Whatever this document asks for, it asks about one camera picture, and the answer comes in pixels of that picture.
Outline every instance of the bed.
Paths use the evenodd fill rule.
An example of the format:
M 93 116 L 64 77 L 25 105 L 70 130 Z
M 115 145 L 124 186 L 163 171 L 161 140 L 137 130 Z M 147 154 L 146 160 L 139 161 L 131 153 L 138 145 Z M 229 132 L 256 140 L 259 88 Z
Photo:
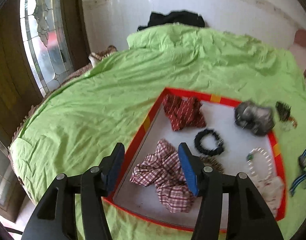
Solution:
M 284 160 L 286 187 L 298 176 L 297 157 L 306 148 L 306 85 L 293 55 L 250 36 L 168 24 L 134 33 L 129 50 L 54 91 L 25 122 L 10 147 L 14 170 L 37 203 L 54 177 L 83 173 L 127 148 L 164 87 L 214 93 L 274 107 L 287 102 L 298 127 L 284 131 L 275 114 L 275 135 Z M 306 189 L 287 195 L 279 221 L 291 239 L 306 218 Z M 80 200 L 76 221 L 83 239 Z M 161 227 L 104 203 L 113 239 L 190 239 L 190 232 Z

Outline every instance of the bracelet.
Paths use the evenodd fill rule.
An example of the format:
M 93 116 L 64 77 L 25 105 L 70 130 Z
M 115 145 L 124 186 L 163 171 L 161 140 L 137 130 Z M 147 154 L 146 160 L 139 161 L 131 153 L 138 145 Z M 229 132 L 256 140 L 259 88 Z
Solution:
M 217 148 L 214 150 L 205 149 L 202 144 L 201 140 L 204 136 L 211 134 L 214 136 L 216 140 L 216 146 Z M 222 152 L 224 152 L 224 142 L 221 139 L 221 137 L 218 135 L 217 132 L 214 130 L 205 129 L 201 132 L 199 132 L 194 139 L 194 145 L 195 148 L 202 154 L 208 155 L 208 156 L 214 156 L 214 155 L 220 155 Z
M 246 157 L 247 160 L 247 165 L 249 167 L 250 173 L 252 177 L 258 176 L 257 172 L 254 169 L 254 164 L 253 164 L 253 155 L 254 154 L 262 154 L 263 157 L 266 159 L 266 162 L 268 164 L 268 174 L 267 176 L 264 178 L 264 180 L 268 180 L 272 177 L 273 175 L 273 165 L 272 165 L 272 159 L 271 156 L 264 151 L 262 148 L 255 148 L 253 149 Z

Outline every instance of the red patterned fabric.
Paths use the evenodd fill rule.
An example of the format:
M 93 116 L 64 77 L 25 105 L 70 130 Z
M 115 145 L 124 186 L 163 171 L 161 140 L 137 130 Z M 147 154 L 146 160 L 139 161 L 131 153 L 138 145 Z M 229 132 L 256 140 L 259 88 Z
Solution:
M 165 139 L 159 140 L 154 154 L 146 156 L 133 170 L 130 182 L 155 184 L 159 201 L 171 212 L 189 212 L 194 196 L 189 191 L 179 155 Z
M 166 95 L 162 104 L 173 131 L 182 130 L 186 126 L 206 127 L 204 116 L 200 112 L 202 104 L 197 98 L 190 97 L 184 101 L 181 97 Z

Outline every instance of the black scrunchie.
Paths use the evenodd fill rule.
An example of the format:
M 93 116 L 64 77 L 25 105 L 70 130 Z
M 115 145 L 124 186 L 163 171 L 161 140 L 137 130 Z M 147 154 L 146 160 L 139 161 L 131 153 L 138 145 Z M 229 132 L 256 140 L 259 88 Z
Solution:
M 214 150 L 204 149 L 202 144 L 201 144 L 202 138 L 204 136 L 208 135 L 208 134 L 211 134 L 215 137 L 217 148 L 214 149 Z M 214 130 L 205 129 L 205 130 L 199 132 L 195 136 L 194 145 L 195 145 L 195 148 L 200 153 L 203 153 L 203 154 L 208 155 L 208 156 L 220 155 L 222 152 L 224 152 L 224 142 L 221 139 L 221 137 L 218 135 L 218 133 L 215 132 Z

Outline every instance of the black cloth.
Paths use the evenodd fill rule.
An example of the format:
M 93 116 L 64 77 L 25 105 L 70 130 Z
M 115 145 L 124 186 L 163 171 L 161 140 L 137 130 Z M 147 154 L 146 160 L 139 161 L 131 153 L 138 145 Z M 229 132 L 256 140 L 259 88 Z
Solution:
M 137 31 L 141 31 L 143 29 L 152 26 L 163 25 L 166 23 L 177 23 L 177 22 L 196 27 L 205 27 L 205 22 L 202 16 L 184 10 L 184 11 L 173 11 L 170 12 L 168 15 L 152 12 L 147 26 L 139 26 L 137 28 Z

